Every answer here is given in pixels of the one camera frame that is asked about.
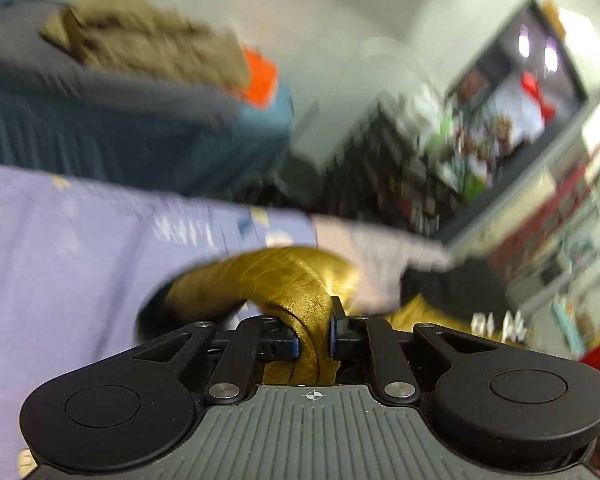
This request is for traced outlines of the bed with teal skirt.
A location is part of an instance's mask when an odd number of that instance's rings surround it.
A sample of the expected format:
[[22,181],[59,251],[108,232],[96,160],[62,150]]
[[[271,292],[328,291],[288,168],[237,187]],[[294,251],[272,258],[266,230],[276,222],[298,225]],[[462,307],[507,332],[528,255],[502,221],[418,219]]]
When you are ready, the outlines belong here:
[[0,9],[0,164],[188,196],[230,194],[275,174],[292,110],[213,87],[101,73],[38,33],[57,3]]

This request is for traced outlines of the orange cloth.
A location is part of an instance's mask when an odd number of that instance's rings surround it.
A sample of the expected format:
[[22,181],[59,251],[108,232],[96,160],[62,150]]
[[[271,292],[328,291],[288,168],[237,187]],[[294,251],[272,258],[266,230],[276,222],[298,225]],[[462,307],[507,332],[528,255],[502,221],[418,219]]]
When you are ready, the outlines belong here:
[[260,52],[246,46],[242,47],[242,54],[250,70],[250,83],[245,88],[233,90],[233,94],[257,110],[268,110],[278,90],[277,65]]

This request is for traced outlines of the grey pink blanket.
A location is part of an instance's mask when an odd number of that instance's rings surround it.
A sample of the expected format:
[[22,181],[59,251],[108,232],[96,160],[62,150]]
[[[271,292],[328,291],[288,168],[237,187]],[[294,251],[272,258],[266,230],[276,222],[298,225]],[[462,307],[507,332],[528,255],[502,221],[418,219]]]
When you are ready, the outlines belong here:
[[377,224],[315,216],[319,248],[350,261],[360,271],[356,312],[388,313],[400,307],[400,279],[406,268],[445,271],[452,258],[443,246],[412,233]]

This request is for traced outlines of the purple floral bed sheet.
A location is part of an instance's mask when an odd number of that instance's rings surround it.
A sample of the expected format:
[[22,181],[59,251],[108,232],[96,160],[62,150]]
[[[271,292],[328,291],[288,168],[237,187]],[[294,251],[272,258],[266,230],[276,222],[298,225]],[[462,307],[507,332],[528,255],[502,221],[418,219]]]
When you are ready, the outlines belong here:
[[312,246],[300,212],[149,193],[0,166],[0,479],[38,385],[129,349],[155,291],[198,264]]

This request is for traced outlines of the gold satin jacket black fur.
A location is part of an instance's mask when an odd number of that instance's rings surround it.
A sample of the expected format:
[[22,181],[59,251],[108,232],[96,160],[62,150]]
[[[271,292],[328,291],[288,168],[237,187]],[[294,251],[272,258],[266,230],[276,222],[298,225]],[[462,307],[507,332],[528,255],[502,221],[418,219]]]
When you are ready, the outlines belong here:
[[[339,365],[328,354],[331,296],[348,315],[358,315],[352,300],[360,271],[352,263],[315,247],[289,246],[216,260],[197,266],[164,284],[137,315],[140,340],[148,341],[193,322],[223,324],[250,301],[264,315],[280,318],[300,339],[294,363],[276,362],[264,369],[268,384],[330,386]],[[503,335],[504,321],[494,322],[490,339]],[[394,330],[408,332],[417,323],[434,323],[468,333],[464,322],[416,298],[384,316]]]

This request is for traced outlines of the folded black garment right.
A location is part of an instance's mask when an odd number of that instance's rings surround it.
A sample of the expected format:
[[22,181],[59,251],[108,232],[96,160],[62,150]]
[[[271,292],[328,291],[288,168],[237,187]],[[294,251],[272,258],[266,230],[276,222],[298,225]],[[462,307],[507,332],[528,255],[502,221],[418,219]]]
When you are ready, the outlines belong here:
[[449,270],[405,268],[400,279],[400,300],[419,298],[438,311],[470,322],[475,313],[492,314],[498,325],[507,312],[516,313],[501,277],[484,259],[469,258]]

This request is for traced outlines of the olive brown blanket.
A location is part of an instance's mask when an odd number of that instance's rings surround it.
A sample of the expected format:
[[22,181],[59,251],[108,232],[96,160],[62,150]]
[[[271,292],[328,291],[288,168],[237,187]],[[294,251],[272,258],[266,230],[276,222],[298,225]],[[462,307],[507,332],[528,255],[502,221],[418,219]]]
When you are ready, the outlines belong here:
[[74,0],[50,14],[40,36],[93,70],[230,90],[251,81],[235,35],[147,0]]

